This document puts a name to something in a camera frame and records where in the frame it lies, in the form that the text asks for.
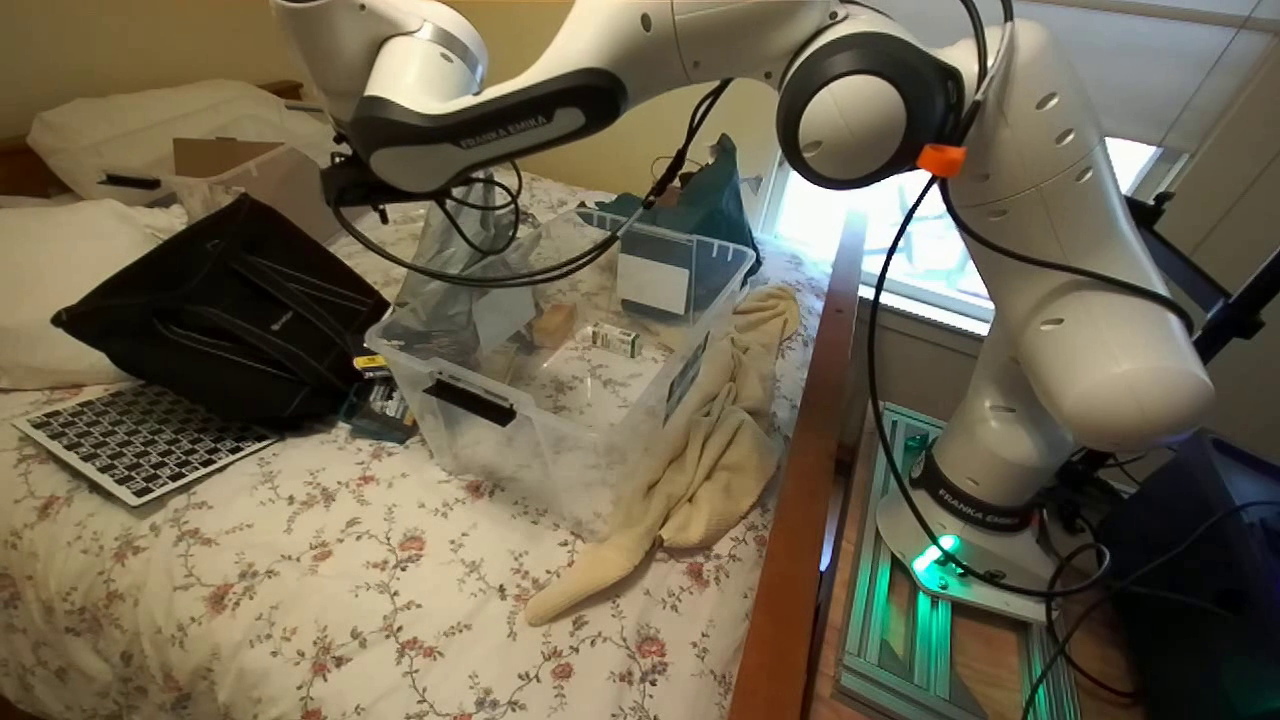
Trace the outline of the teal robot base stand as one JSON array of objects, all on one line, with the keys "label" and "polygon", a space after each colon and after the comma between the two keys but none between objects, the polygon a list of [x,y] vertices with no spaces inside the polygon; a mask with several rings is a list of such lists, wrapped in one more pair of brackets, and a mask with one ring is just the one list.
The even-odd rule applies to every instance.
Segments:
[{"label": "teal robot base stand", "polygon": [[[890,720],[991,720],[959,681],[959,606],[921,590],[871,523],[854,534],[851,601],[835,659],[835,695]],[[1046,668],[1046,631],[1011,622],[1023,655],[1021,720],[1078,720],[1063,664]]]}]

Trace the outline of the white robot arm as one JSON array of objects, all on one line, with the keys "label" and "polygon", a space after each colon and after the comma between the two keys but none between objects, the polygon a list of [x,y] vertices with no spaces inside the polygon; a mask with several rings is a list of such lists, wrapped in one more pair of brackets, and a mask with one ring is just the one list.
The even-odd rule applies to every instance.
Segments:
[{"label": "white robot arm", "polygon": [[928,47],[845,0],[575,0],[510,81],[442,0],[269,0],[347,144],[340,203],[437,197],[704,81],[775,90],[775,144],[819,188],[922,170],[994,303],[921,476],[874,510],[911,576],[994,606],[1059,590],[1036,495],[1077,450],[1195,430],[1213,381],[1108,170],[1077,72],[1036,19]]}]

